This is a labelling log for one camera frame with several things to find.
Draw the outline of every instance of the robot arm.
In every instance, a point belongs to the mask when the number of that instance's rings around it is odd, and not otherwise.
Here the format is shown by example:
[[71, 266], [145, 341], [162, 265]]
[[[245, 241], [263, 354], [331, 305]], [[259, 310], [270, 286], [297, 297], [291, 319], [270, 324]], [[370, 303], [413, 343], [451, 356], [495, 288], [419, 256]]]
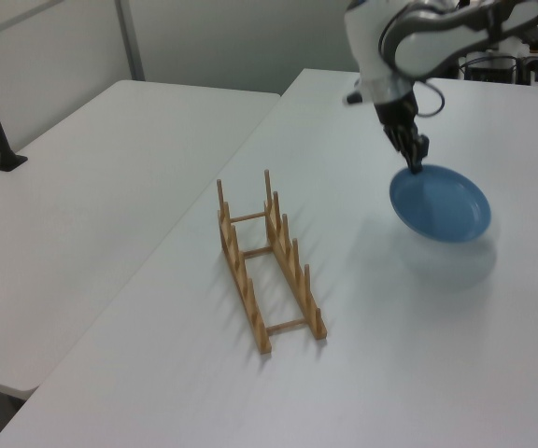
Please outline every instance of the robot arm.
[[353, 0], [345, 19], [361, 70], [357, 101], [375, 104], [389, 140], [418, 173], [429, 139], [414, 122], [414, 82], [536, 25], [538, 0], [482, 0], [463, 9], [448, 0]]

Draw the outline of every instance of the white tabletop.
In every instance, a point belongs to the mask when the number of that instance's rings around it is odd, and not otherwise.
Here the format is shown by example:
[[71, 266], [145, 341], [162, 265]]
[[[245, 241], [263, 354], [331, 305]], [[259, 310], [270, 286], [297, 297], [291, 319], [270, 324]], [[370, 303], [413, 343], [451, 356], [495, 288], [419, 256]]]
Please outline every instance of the white tabletop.
[[[259, 355], [212, 185], [0, 448], [538, 446], [538, 91], [436, 81], [446, 109], [418, 124], [428, 161], [469, 176], [493, 213], [480, 239], [444, 245], [391, 209], [404, 161], [371, 106], [343, 106], [356, 78], [304, 71], [219, 174], [239, 216], [260, 211], [271, 170], [326, 343], [298, 329]], [[262, 222], [238, 231], [241, 247], [263, 242]], [[294, 318], [271, 256], [247, 264], [265, 322]]]
[[0, 173], [0, 391], [42, 383], [277, 99], [122, 81]]

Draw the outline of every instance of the white wall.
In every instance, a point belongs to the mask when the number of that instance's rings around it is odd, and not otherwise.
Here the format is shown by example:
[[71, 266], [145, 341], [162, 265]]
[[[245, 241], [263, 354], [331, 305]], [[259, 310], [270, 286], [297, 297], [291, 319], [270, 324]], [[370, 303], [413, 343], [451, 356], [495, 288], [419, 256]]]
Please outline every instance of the white wall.
[[12, 149], [129, 78], [113, 0], [64, 0], [2, 31], [0, 118]]
[[349, 0], [129, 0], [145, 79], [283, 91], [303, 68], [357, 70]]

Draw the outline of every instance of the blue dish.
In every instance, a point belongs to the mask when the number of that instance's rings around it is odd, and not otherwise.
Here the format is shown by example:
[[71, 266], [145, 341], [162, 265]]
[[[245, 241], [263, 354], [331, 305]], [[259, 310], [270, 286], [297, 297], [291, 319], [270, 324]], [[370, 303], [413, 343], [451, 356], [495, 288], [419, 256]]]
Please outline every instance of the blue dish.
[[471, 241], [491, 222], [483, 192], [463, 175], [441, 166], [425, 165], [417, 175], [402, 170], [391, 180], [389, 198], [404, 224], [437, 241]]

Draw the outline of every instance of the black cable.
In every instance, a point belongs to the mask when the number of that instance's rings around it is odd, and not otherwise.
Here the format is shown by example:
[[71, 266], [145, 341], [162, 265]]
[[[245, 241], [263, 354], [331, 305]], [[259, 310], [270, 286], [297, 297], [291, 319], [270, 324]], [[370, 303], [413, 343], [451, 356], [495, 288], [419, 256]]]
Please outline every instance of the black cable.
[[516, 58], [514, 56], [484, 56], [482, 58], [472, 59], [472, 60], [468, 61], [467, 63], [463, 63], [458, 68], [460, 70], [462, 70], [462, 68], [466, 68], [469, 65], [473, 65], [474, 63], [483, 63], [485, 61], [494, 61], [496, 59], [511, 59], [512, 61], [515, 61], [515, 62], [518, 61], [518, 58]]
[[428, 114], [420, 114], [417, 113], [417, 117], [421, 117], [422, 119], [430, 119], [431, 117], [436, 116], [439, 114], [442, 110], [444, 110], [444, 107], [446, 106], [446, 98], [444, 96], [444, 93], [437, 89], [435, 86], [433, 86], [431, 83], [426, 81], [419, 81], [421, 84], [424, 84], [426, 87], [434, 91], [439, 95], [439, 98], [441, 98], [441, 104], [439, 105], [439, 108], [435, 110], [434, 112], [429, 112]]
[[406, 5], [405, 7], [403, 7], [402, 9], [400, 9], [395, 16], [393, 16], [391, 18], [391, 20], [388, 22], [388, 24], [386, 25], [386, 27], [383, 29], [383, 31], [381, 32], [381, 36], [379, 37], [379, 43], [378, 43], [378, 51], [379, 51], [379, 56], [381, 56], [381, 59], [383, 59], [383, 61], [389, 65], [389, 63], [385, 60], [385, 58], [383, 57], [383, 39], [385, 38], [385, 35], [387, 34], [389, 28], [391, 27], [391, 25], [397, 21], [400, 16], [402, 16], [406, 10], [408, 9], [408, 7], [410, 7], [410, 4]]

